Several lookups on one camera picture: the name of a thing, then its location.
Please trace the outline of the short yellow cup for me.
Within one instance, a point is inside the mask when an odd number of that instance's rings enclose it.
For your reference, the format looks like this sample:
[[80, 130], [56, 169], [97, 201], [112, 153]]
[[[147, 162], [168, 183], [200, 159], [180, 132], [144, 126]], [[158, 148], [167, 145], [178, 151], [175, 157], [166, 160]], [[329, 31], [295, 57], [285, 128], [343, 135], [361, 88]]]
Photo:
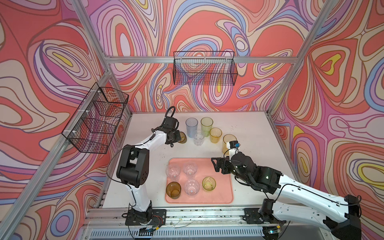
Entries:
[[220, 128], [211, 128], [210, 130], [210, 141], [211, 143], [218, 143], [223, 132]]

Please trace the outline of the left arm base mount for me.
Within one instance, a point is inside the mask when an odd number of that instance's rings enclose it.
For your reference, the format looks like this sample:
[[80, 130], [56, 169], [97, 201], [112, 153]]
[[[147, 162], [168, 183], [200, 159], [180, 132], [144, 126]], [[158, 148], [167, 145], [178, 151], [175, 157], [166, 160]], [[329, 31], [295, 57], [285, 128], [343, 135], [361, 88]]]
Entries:
[[146, 212], [139, 212], [134, 209], [122, 214], [126, 226], [152, 226], [161, 227], [166, 223], [166, 209], [148, 209]]

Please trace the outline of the clear faceted cup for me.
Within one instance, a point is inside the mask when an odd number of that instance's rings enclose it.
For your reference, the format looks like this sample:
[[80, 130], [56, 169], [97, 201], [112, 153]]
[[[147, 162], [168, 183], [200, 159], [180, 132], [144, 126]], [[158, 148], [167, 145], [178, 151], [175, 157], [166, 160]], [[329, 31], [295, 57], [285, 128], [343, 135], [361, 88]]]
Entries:
[[195, 179], [187, 180], [185, 185], [184, 185], [184, 190], [188, 196], [190, 196], [190, 197], [196, 196], [200, 191], [199, 182]]
[[198, 166], [194, 162], [187, 162], [183, 165], [183, 172], [187, 177], [194, 177], [198, 171]]

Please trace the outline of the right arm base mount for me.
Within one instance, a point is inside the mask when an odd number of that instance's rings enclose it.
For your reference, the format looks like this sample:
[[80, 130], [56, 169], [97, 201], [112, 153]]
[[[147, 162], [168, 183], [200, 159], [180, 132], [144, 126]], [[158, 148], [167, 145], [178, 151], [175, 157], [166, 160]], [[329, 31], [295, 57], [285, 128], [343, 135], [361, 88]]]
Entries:
[[277, 224], [285, 225], [287, 221], [278, 220], [274, 215], [273, 210], [262, 210], [261, 208], [245, 208], [243, 220], [247, 224]]

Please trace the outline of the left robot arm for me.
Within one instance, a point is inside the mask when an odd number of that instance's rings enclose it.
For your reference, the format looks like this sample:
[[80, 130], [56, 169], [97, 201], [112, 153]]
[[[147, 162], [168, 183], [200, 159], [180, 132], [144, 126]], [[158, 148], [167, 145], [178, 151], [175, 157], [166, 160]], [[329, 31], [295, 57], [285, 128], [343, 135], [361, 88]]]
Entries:
[[181, 141], [179, 121], [174, 117], [176, 107], [167, 109], [162, 123], [151, 129], [151, 134], [143, 141], [125, 145], [117, 152], [120, 156], [116, 169], [117, 182], [127, 186], [133, 197], [131, 208], [138, 213], [146, 213], [152, 208], [145, 182], [150, 173], [150, 152], [163, 145], [173, 147]]

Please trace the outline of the brown dimpled cup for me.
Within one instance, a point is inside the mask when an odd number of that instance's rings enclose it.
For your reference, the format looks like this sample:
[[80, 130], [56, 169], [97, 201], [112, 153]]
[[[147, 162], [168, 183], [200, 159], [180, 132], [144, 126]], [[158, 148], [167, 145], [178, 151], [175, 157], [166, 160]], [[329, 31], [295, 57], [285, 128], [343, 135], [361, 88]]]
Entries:
[[178, 182], [170, 182], [166, 187], [166, 194], [171, 199], [177, 199], [181, 195], [181, 185]]
[[185, 144], [187, 142], [187, 136], [184, 132], [180, 132], [181, 139], [179, 140], [180, 144]]

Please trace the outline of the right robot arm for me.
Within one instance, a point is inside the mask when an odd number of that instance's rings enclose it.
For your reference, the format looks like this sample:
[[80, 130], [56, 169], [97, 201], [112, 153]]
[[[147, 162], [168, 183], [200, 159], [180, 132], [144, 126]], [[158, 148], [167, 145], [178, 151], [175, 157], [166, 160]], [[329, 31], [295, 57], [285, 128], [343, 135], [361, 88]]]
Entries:
[[278, 170], [258, 166], [239, 147], [238, 141], [227, 143], [223, 156], [211, 162], [216, 172], [232, 174], [241, 185], [265, 194], [260, 208], [244, 210], [243, 220], [264, 224], [266, 240], [279, 239], [281, 227], [290, 222], [327, 230], [339, 240], [361, 239], [361, 196], [340, 197], [306, 186]]

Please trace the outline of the brown dimpled cup front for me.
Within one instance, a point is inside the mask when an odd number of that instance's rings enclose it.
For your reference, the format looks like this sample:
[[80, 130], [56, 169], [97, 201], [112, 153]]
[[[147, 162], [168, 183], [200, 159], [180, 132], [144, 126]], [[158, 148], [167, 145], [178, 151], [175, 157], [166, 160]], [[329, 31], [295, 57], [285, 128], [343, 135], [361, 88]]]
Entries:
[[181, 195], [181, 185], [178, 182], [170, 182], [166, 187], [166, 194], [171, 199], [177, 199]]

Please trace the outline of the short bright green cup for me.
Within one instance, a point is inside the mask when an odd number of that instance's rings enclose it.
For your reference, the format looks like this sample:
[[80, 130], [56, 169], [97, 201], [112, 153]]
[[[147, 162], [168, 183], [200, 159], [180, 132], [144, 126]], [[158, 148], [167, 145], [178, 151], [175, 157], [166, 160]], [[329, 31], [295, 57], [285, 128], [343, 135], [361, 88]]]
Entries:
[[207, 192], [213, 191], [216, 185], [216, 180], [213, 177], [207, 176], [202, 180], [203, 189]]

